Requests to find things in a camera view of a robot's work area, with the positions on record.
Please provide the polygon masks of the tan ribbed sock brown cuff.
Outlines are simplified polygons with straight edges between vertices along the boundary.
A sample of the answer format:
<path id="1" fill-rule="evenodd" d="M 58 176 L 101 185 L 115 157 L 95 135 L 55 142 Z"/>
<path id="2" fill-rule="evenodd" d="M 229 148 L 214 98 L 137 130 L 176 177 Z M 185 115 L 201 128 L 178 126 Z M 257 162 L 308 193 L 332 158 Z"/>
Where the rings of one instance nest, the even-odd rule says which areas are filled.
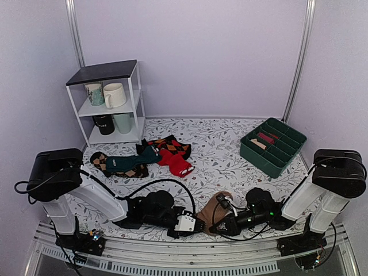
<path id="1" fill-rule="evenodd" d="M 216 199 L 216 197 L 219 196 L 220 194 L 222 194 L 224 197 L 228 196 L 229 198 L 233 199 L 232 194 L 228 191 L 218 192 L 210 198 L 210 200 L 207 202 L 207 204 L 198 213 L 196 213 L 197 218 L 205 222 L 204 233 L 209 235 L 209 236 L 216 236 L 217 235 L 216 233 L 211 233 L 210 230 L 209 230 L 209 228 L 213 224 L 213 222 L 212 222 L 213 212 L 215 211 L 215 213 L 214 213 L 214 222 L 215 223 L 222 220 L 228 213 L 228 211 L 225 210 L 220 205 L 217 208 L 215 208 L 216 205 L 218 204 L 218 200 Z"/>

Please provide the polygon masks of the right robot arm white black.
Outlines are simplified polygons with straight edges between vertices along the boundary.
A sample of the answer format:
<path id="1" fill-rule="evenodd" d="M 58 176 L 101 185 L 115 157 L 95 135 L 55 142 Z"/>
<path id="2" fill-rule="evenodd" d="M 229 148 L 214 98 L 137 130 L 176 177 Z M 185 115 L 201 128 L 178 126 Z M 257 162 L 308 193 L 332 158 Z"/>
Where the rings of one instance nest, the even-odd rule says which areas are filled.
<path id="1" fill-rule="evenodd" d="M 243 229 L 259 224 L 276 231 L 291 228 L 315 200 L 321 204 L 306 220 L 307 230 L 297 239 L 303 251 L 315 246 L 334 218 L 354 198 L 366 190 L 367 169 L 359 152 L 342 149 L 319 149 L 313 165 L 301 182 L 284 200 L 277 202 L 269 191 L 253 188 L 246 194 L 245 210 L 233 206 L 229 199 L 218 198 L 229 213 L 213 223 L 211 231 L 234 240 Z"/>

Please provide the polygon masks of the floral patterned table mat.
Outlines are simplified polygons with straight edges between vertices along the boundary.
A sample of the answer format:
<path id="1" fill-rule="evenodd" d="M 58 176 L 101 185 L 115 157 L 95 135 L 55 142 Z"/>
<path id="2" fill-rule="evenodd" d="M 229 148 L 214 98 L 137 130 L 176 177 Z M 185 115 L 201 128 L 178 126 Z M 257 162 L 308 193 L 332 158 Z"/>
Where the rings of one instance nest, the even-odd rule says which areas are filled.
<path id="1" fill-rule="evenodd" d="M 243 159 L 240 140 L 261 124 L 261 120 L 208 118 L 150 118 L 145 123 L 144 138 L 162 139 L 169 135 L 191 145 L 189 162 L 194 171 L 184 178 L 170 173 L 166 166 L 150 164 L 143 179 L 105 177 L 90 163 L 93 153 L 107 156 L 129 156 L 136 153 L 133 143 L 96 144 L 83 149 L 83 161 L 91 173 L 120 196 L 146 196 L 158 190 L 168 191 L 178 206 L 201 210 L 219 191 L 232 194 L 237 206 L 245 206 L 246 193 L 259 187 L 271 193 L 276 201 L 286 198 L 307 172 L 296 156 L 276 179 L 270 178 Z"/>

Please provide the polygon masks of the argyle brown orange sock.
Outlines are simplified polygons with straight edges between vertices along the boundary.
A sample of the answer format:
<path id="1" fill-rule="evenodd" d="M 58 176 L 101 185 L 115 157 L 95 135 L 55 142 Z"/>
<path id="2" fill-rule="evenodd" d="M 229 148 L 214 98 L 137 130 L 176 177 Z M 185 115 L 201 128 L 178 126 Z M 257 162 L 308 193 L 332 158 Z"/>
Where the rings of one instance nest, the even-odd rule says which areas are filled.
<path id="1" fill-rule="evenodd" d="M 191 144 L 183 144 L 179 142 L 174 135 L 169 135 L 158 140 L 151 140 L 149 145 L 155 145 L 159 149 L 166 149 L 173 155 L 180 154 L 184 160 L 187 160 L 191 154 Z"/>

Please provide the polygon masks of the rolled beige sock in box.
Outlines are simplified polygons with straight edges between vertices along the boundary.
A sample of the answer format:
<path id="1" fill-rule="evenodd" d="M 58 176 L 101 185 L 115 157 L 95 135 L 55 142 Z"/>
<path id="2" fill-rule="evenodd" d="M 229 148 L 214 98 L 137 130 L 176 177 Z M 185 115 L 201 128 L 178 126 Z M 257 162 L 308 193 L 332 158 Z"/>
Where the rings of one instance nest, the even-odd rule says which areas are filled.
<path id="1" fill-rule="evenodd" d="M 263 143 L 259 142 L 257 139 L 251 139 L 251 142 L 254 143 L 255 145 L 257 145 L 262 150 L 266 150 L 267 149 L 267 146 L 264 145 Z"/>

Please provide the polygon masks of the green divided storage box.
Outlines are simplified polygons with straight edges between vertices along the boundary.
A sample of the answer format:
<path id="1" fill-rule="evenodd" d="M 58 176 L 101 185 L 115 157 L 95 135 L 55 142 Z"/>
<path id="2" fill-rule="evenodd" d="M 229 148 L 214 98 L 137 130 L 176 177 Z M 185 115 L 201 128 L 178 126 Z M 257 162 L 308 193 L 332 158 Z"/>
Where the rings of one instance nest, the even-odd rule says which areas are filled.
<path id="1" fill-rule="evenodd" d="M 257 133 L 269 133 L 279 137 L 274 144 L 269 144 L 257 136 Z M 257 139 L 267 146 L 262 150 L 251 142 Z M 240 139 L 240 156 L 271 178 L 278 178 L 296 155 L 300 152 L 307 138 L 301 132 L 276 118 L 268 118 Z"/>

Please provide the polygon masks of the rolled red sock in box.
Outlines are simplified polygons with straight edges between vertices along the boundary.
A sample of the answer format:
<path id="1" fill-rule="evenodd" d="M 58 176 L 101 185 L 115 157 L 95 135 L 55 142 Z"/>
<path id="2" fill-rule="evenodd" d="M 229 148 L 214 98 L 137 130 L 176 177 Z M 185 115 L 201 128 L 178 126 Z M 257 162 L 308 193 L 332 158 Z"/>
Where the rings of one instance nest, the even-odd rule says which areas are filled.
<path id="1" fill-rule="evenodd" d="M 274 144 L 279 139 L 276 135 L 263 132 L 257 133 L 257 136 L 269 144 Z"/>

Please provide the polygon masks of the argyle sock brown beige left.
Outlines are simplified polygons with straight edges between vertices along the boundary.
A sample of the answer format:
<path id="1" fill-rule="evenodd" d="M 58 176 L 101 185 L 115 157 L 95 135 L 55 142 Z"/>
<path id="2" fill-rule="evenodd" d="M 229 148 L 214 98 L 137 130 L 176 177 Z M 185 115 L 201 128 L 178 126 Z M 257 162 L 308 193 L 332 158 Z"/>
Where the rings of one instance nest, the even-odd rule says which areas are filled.
<path id="1" fill-rule="evenodd" d="M 120 169 L 110 169 L 108 168 L 107 161 L 109 156 L 105 155 L 103 152 L 95 152 L 90 157 L 90 163 L 97 168 L 103 175 L 107 178 L 112 176 L 117 176 L 120 178 L 146 178 L 149 175 L 148 168 L 146 165 L 141 164 L 133 167 L 128 171 L 122 171 Z"/>

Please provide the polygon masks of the pale green mug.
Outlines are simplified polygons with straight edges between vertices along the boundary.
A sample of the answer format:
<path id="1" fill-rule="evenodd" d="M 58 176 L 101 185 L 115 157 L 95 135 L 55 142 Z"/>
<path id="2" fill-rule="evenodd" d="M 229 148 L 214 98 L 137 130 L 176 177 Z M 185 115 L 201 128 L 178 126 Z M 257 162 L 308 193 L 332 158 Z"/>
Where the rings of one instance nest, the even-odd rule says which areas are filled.
<path id="1" fill-rule="evenodd" d="M 127 134 L 131 131 L 131 117 L 129 113 L 114 114 L 113 118 L 121 134 Z"/>

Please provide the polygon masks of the cream ceramic mug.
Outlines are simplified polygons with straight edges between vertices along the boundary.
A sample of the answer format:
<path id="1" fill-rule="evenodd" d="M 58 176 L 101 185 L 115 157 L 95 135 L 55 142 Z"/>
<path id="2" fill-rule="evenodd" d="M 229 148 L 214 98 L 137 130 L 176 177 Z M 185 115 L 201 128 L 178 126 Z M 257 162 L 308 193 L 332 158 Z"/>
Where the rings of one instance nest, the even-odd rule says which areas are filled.
<path id="1" fill-rule="evenodd" d="M 103 88 L 105 105 L 108 109 L 113 109 L 124 105 L 127 102 L 122 83 L 110 83 Z"/>

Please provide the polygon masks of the white metal shelf black top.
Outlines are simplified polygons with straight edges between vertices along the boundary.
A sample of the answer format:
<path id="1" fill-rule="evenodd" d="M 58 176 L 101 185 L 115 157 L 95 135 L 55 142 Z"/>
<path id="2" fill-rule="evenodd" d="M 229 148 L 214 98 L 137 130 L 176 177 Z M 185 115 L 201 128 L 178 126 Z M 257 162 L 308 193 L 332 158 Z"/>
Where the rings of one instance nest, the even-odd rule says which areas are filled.
<path id="1" fill-rule="evenodd" d="M 87 99 L 76 107 L 71 87 L 84 85 Z M 86 145 L 140 142 L 145 127 L 145 110 L 139 63 L 126 60 L 80 68 L 66 83 L 67 94 Z M 84 117 L 107 117 L 111 133 L 93 126 L 88 134 L 81 122 Z"/>

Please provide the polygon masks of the teal patterned mug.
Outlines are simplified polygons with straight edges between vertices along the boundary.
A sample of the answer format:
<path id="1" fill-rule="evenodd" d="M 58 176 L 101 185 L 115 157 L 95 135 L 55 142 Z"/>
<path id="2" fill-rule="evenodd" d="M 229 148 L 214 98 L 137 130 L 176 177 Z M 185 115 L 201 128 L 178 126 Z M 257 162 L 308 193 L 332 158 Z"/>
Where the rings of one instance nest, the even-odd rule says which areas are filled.
<path id="1" fill-rule="evenodd" d="M 84 87 L 91 106 L 100 106 L 105 103 L 101 82 L 87 83 Z"/>

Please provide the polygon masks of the aluminium front rail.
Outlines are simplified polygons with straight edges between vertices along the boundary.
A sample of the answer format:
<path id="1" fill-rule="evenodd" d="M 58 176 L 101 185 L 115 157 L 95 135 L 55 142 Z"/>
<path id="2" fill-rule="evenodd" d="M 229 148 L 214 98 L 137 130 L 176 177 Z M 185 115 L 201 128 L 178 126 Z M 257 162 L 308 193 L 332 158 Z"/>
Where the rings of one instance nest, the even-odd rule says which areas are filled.
<path id="1" fill-rule="evenodd" d="M 281 256 L 277 237 L 250 241 L 179 243 L 107 237 L 102 256 L 83 255 L 74 269 L 73 254 L 55 243 L 51 225 L 40 223 L 33 238 L 26 275 L 359 275 L 352 246 L 342 224 L 325 234 L 326 257 L 312 270 Z"/>

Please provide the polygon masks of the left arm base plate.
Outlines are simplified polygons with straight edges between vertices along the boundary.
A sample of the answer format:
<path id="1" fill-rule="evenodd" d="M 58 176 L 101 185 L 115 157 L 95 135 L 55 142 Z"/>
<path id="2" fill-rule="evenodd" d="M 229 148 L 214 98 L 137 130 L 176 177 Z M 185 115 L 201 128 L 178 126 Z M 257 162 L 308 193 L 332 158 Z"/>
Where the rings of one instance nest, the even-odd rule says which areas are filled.
<path id="1" fill-rule="evenodd" d="M 106 239 L 103 232 L 93 229 L 88 233 L 81 233 L 79 230 L 79 220 L 75 216 L 75 230 L 70 235 L 60 234 L 56 231 L 56 245 L 60 248 L 67 248 L 73 253 L 81 252 L 89 255 L 102 256 Z"/>

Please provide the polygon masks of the left aluminium corner post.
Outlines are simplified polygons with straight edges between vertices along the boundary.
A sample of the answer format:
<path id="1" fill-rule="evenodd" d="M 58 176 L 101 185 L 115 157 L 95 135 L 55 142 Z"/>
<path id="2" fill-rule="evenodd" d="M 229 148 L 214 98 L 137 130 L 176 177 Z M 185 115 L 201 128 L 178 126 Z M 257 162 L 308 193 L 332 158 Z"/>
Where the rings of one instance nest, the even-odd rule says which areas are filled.
<path id="1" fill-rule="evenodd" d="M 67 11 L 67 18 L 70 27 L 72 42 L 74 45 L 74 51 L 76 60 L 78 62 L 78 66 L 80 68 L 85 66 L 85 59 L 82 50 L 82 43 L 79 34 L 76 10 L 75 10 L 75 2 L 73 0 L 65 0 L 66 4 L 66 11 Z"/>

